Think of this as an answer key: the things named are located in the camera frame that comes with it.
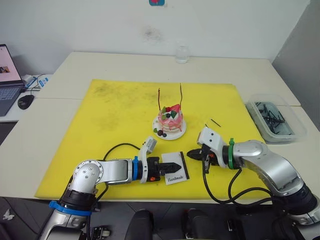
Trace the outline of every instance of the laptop screen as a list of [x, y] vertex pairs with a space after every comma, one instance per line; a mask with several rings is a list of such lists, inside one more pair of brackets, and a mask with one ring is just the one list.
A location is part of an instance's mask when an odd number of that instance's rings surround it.
[[22, 80], [5, 44], [0, 44], [0, 85], [21, 83]]

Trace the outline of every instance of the laptop keyboard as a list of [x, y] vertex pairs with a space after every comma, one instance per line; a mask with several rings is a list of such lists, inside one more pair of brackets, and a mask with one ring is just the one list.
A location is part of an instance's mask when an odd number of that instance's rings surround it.
[[19, 89], [19, 87], [0, 88], [0, 101], [13, 99]]

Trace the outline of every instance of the green ring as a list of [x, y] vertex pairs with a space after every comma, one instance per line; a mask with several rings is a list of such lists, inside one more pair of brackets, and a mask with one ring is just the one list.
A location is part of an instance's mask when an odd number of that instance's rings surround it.
[[228, 149], [228, 158], [229, 158], [229, 168], [234, 169], [234, 162], [233, 162], [233, 150], [234, 150], [234, 139], [230, 138], [229, 141], [229, 149]]

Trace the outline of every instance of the white card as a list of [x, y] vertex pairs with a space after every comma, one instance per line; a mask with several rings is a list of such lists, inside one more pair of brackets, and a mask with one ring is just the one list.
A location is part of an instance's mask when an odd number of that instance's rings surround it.
[[166, 173], [164, 175], [166, 185], [180, 183], [189, 179], [185, 158], [182, 152], [163, 153], [161, 157], [163, 163], [176, 163], [181, 166], [175, 173]]

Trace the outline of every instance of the yellow cutting board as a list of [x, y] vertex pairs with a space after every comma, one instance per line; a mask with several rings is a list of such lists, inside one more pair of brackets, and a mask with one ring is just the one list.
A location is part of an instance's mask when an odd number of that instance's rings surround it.
[[[231, 84], [182, 83], [181, 109], [186, 121], [186, 133], [177, 140], [163, 140], [155, 136], [152, 121], [159, 113], [158, 88], [161, 107], [180, 102], [179, 83], [124, 82], [94, 79], [56, 151], [52, 162], [35, 194], [38, 198], [58, 199], [64, 192], [75, 167], [87, 159], [101, 160], [114, 145], [131, 143], [141, 146], [148, 136], [158, 142], [149, 156], [163, 153], [184, 153], [190, 179], [166, 185], [158, 182], [111, 185], [103, 199], [106, 200], [207, 200], [210, 199], [202, 179], [200, 161], [187, 157], [187, 152], [197, 149], [199, 132], [207, 124], [218, 132], [226, 143], [260, 140], [235, 86]], [[109, 155], [111, 158], [134, 158], [138, 151], [121, 146]], [[236, 170], [210, 167], [207, 181], [211, 192], [219, 198], [228, 197], [228, 184]], [[99, 184], [99, 193], [105, 187]], [[232, 192], [236, 194], [250, 187], [265, 187], [251, 170], [245, 169], [235, 181]], [[266, 194], [253, 191], [244, 198], [261, 198]]]

